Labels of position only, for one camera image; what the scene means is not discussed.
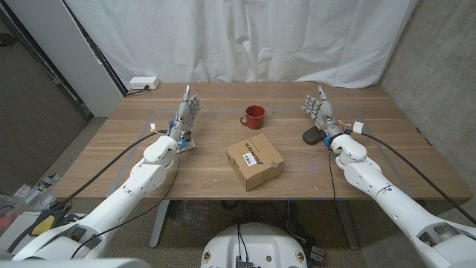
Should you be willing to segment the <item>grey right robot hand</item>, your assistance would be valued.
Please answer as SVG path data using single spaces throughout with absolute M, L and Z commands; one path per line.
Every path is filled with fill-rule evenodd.
M 318 93 L 319 95 L 316 98 L 311 95 L 306 96 L 302 110 L 314 121 L 315 126 L 324 131 L 330 138 L 340 135 L 341 128 L 322 85 L 318 86 Z

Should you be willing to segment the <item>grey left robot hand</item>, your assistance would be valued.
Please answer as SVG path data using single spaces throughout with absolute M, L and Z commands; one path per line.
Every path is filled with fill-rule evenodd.
M 185 133 L 190 132 L 200 109 L 200 98 L 197 95 L 191 95 L 190 86 L 186 85 L 168 136 L 179 141 Z

